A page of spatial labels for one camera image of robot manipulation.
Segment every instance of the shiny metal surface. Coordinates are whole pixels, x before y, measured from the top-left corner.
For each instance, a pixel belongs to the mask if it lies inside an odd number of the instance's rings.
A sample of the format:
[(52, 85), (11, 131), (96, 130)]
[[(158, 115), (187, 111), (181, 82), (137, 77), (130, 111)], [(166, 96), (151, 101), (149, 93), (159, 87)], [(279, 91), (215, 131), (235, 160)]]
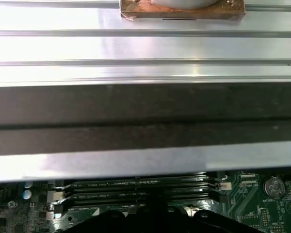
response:
[(291, 66), (0, 67), (0, 87), (289, 82)]
[(5, 155), (0, 156), (0, 182), (128, 177), (277, 166), (291, 166), (291, 142)]
[[(11, 21), (1, 12), (18, 17)], [(0, 35), (291, 38), (291, 12), (248, 12), (241, 22), (160, 19), (132, 22), (120, 18), (117, 9), (0, 6)]]
[(0, 65), (91, 60), (95, 64), (153, 65), (161, 61), (291, 61), (291, 38), (3, 37)]

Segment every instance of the green circuit board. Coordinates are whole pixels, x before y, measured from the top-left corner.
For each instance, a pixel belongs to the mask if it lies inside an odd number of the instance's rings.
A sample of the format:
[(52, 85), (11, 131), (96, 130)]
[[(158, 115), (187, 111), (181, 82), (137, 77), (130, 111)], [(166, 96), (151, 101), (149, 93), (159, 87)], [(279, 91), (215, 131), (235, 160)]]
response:
[[(228, 201), (225, 203), (213, 200), (177, 200), (169, 204), (185, 208), (189, 215), (193, 215), (199, 209), (208, 209), (265, 233), (291, 233), (291, 179), (282, 180), (285, 192), (280, 198), (274, 199), (263, 190), (263, 183), (269, 178), (264, 175), (236, 172), (220, 180), (221, 183), (230, 186), (228, 191), (220, 191), (227, 195)], [(76, 205), (69, 207), (63, 214), (58, 214), (53, 204), (47, 200), (52, 184), (33, 182), (32, 187), (28, 189), (32, 196), (26, 200), (24, 183), (0, 184), (0, 233), (52, 233), (58, 229), (70, 228), (110, 209), (125, 212), (139, 205), (99, 205), (99, 203)]]

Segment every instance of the metal rail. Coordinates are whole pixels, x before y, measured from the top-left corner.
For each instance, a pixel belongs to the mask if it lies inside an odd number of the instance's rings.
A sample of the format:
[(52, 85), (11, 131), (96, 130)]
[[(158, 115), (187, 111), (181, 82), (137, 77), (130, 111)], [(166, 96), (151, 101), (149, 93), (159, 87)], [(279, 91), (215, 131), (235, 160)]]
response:
[[(0, 1), (0, 181), (291, 166), (291, 142), (272, 142), (291, 127), (257, 130), (291, 119), (291, 0), (245, 3), (232, 22), (129, 21), (114, 0)], [(173, 125), (186, 120), (232, 122), (196, 126), (196, 139)], [(240, 131), (243, 120), (257, 123)], [(123, 130), (157, 122), (170, 125)]]

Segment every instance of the capacitor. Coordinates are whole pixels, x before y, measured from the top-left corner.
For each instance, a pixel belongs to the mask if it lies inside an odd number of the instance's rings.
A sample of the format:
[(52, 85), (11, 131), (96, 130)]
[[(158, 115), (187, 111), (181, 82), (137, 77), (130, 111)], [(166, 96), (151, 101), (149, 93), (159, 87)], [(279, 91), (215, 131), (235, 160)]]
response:
[(31, 188), (32, 186), (33, 186), (33, 182), (27, 181), (27, 182), (25, 182), (24, 188)]
[(29, 189), (27, 189), (23, 192), (22, 196), (23, 196), (23, 199), (29, 200), (32, 197), (32, 192)]

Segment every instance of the motherboard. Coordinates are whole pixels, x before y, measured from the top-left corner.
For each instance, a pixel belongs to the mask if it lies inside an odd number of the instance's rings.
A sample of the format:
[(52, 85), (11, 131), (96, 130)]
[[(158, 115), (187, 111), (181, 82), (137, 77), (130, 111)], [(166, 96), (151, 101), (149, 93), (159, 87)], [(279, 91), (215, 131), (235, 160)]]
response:
[(196, 173), (120, 180), (0, 183), (0, 233), (60, 233), (160, 193), (188, 215), (207, 209), (265, 233), (291, 233), (291, 175)]

